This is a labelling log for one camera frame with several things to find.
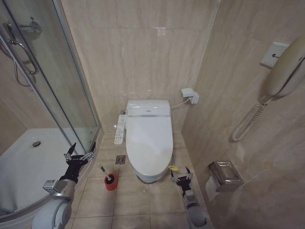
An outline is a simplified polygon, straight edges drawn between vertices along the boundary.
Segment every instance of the wall outlet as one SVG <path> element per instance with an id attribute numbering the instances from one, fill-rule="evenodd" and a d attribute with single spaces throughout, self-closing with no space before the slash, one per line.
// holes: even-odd
<path id="1" fill-rule="evenodd" d="M 288 46 L 289 44 L 272 42 L 266 54 L 262 58 L 260 65 L 267 68 L 273 68 L 278 58 L 283 54 Z"/>
<path id="2" fill-rule="evenodd" d="M 190 101 L 191 101 L 191 104 L 196 104 L 198 103 L 198 99 L 199 99 L 199 94 L 197 92 L 194 92 L 195 95 L 191 97 Z"/>
<path id="3" fill-rule="evenodd" d="M 182 97 L 191 97 L 195 95 L 195 91 L 192 88 L 183 88 L 181 89 Z"/>

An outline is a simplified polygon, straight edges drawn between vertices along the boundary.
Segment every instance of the metal toilet paper holder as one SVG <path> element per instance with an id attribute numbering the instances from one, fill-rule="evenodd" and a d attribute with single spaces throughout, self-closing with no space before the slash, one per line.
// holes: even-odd
<path id="1" fill-rule="evenodd" d="M 234 192 L 244 184 L 231 161 L 214 161 L 208 167 L 217 185 L 216 192 Z"/>

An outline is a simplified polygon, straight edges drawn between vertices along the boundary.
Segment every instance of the shower drain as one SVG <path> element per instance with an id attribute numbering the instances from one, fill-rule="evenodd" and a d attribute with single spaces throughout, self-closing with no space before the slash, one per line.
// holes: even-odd
<path id="1" fill-rule="evenodd" d="M 118 155 L 118 156 L 116 156 L 115 164 L 116 165 L 123 165 L 123 164 L 125 164 L 125 157 L 126 157 L 126 155 Z"/>
<path id="2" fill-rule="evenodd" d="M 37 141 L 37 142 L 34 142 L 33 144 L 32 144 L 32 146 L 33 147 L 37 147 L 37 146 L 39 146 L 41 144 L 41 142 L 40 141 Z"/>

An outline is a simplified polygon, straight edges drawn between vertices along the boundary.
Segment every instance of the toilet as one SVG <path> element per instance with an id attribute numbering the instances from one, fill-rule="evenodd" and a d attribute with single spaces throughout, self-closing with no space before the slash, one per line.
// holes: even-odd
<path id="1" fill-rule="evenodd" d="M 144 183 L 161 179 L 173 153 L 171 109 L 167 100 L 129 100 L 126 108 L 126 150 Z"/>

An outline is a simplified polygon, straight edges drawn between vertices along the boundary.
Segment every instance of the shower enclosure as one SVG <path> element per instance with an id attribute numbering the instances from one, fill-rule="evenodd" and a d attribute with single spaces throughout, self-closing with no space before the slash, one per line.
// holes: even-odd
<path id="1" fill-rule="evenodd" d="M 1 0 L 0 40 L 0 228 L 18 228 L 101 124 L 59 0 Z"/>

